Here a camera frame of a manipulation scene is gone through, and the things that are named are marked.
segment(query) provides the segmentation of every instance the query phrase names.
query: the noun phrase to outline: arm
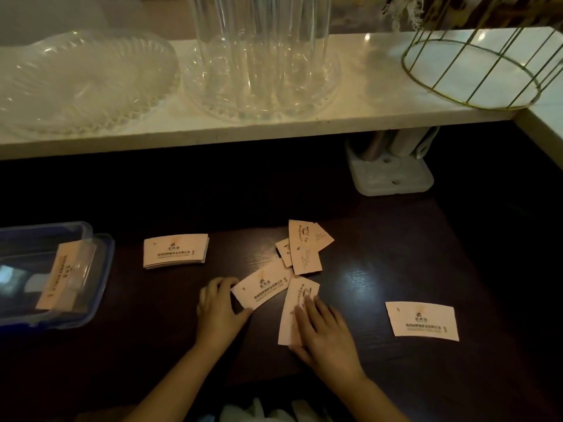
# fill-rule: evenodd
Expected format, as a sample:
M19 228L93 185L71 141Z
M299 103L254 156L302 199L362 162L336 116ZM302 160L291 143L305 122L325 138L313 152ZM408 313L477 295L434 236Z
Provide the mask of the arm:
M235 315L231 287L236 278L215 278L199 292L194 347L125 419L126 422L184 420L215 363L246 323L252 310Z
M358 422L408 422L382 390L364 374L352 335L340 312L318 297L305 298L307 314L295 316L303 347L291 346L336 394Z

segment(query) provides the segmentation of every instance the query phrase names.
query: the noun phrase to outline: clear plastic tray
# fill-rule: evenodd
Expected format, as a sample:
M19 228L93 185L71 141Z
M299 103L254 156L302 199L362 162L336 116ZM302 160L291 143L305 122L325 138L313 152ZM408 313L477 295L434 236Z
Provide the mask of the clear plastic tray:
M82 240L64 292L76 293L71 311L36 309L59 244ZM114 241L72 222L0 229L0 333L8 327L66 329L90 321L107 282Z

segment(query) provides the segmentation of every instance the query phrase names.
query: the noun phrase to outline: dark brown tabletop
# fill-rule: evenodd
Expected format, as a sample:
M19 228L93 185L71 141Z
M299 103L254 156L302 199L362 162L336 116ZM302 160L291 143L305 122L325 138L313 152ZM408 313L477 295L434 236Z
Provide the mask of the dark brown tabletop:
M23 170L36 179L23 183L14 174ZM368 375L413 420L553 418L432 193L359 195L342 136L10 161L0 174L13 177L1 226L85 220L116 240L88 325L0 338L2 420L138 402L193 344L199 289L261 267L288 219L319 222L334 238L320 254L323 271L308 277L341 310ZM204 265L143 269L144 239L202 232ZM217 388L305 370L277 345L284 298L253 314ZM460 342L394 337L385 309L393 300L453 306Z

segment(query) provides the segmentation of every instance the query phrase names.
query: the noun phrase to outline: clear scalloped plate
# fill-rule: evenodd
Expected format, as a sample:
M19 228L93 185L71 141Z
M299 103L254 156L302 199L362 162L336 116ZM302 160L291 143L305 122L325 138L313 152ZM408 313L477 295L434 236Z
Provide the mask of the clear scalloped plate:
M33 138L99 135L179 85L172 45L135 30L73 31L19 49L0 77L0 121Z

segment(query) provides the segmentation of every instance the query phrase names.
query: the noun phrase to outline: finger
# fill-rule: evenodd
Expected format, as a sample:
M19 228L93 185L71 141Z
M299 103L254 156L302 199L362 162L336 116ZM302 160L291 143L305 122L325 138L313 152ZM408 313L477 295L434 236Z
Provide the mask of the finger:
M332 312L328 310L325 303L322 300L320 300L318 296L315 296L314 302L321 314L321 317L323 318L327 326L329 327L337 326L336 320L334 319L334 315L332 315Z
M346 325L346 321L344 321L344 317L342 317L342 314L340 313L339 310L337 310L334 307L328 307L330 312L332 312L332 314L334 315L334 319L336 320L336 323L338 324L338 326L340 326L341 328L348 330L348 326Z
M316 331L322 331L327 328L327 324L324 322L323 318L320 316L319 311L317 311L313 299L309 295L305 297L305 308L307 308L307 315L311 320Z
M231 287L233 287L235 284L238 284L238 282L239 279L235 277L223 278L223 281L219 286L219 294L229 296L229 293L231 292Z
M201 305L205 304L206 298L207 298L207 287L203 287L203 288L199 291L199 303L200 303Z
M217 288L219 283L223 280L223 277L214 278L207 284L207 298L213 298L217 294Z
M311 367L311 365L313 364L313 358L305 348L298 347L296 345L290 345L288 348L291 352L297 355L303 363Z
M315 329L313 329L313 326L311 326L311 322L300 306L295 307L293 312L297 320L297 328L299 329L301 340L308 347L308 345L311 343L311 340L313 340L316 335Z
M244 324L248 321L254 310L252 308L244 308L242 312L236 315L236 320L239 323L239 330L243 328Z

